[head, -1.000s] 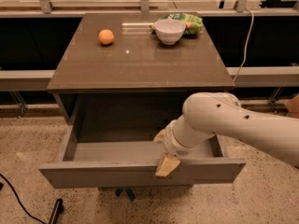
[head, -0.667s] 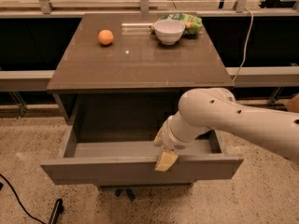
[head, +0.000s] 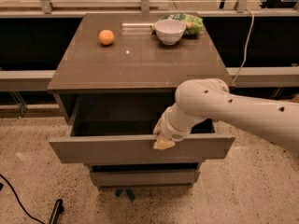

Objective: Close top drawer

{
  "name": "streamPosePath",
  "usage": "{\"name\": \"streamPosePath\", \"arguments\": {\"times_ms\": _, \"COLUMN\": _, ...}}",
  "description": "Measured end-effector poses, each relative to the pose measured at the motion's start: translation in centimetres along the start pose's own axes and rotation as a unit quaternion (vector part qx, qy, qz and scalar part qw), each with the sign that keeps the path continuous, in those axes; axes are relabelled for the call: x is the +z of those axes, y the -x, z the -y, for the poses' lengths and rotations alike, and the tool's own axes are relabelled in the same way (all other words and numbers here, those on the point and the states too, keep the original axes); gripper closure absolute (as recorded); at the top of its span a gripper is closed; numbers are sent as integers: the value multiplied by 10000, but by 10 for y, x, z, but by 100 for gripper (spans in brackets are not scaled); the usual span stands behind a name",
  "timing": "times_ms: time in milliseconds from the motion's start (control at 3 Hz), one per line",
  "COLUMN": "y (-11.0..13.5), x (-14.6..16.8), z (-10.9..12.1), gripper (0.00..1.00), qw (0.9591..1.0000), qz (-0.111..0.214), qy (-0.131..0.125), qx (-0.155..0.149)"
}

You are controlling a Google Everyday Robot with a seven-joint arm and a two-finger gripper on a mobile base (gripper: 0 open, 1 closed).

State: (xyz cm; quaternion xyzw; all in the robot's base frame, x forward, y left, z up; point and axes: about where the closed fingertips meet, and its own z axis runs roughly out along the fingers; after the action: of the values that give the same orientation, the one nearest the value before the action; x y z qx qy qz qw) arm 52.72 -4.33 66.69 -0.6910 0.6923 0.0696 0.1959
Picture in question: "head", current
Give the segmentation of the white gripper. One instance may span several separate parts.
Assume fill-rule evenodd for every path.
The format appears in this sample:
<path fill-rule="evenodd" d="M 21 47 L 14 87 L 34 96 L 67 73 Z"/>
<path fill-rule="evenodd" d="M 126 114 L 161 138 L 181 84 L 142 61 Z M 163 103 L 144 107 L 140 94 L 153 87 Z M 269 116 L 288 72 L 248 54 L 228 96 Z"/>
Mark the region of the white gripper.
<path fill-rule="evenodd" d="M 152 131 L 155 135 L 159 134 L 153 148 L 166 150 L 173 147 L 174 142 L 182 141 L 199 122 L 199 118 L 185 114 L 177 105 L 169 106 Z"/>

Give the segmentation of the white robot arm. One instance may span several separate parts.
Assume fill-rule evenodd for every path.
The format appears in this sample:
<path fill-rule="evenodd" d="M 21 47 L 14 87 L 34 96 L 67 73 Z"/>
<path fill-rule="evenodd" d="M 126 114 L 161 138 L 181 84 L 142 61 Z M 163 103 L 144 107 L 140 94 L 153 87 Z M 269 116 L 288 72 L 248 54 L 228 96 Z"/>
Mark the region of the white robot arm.
<path fill-rule="evenodd" d="M 233 95 L 220 79 L 181 83 L 175 102 L 157 122 L 153 147 L 165 150 L 190 135 L 206 119 L 221 120 L 299 154 L 299 104 Z"/>

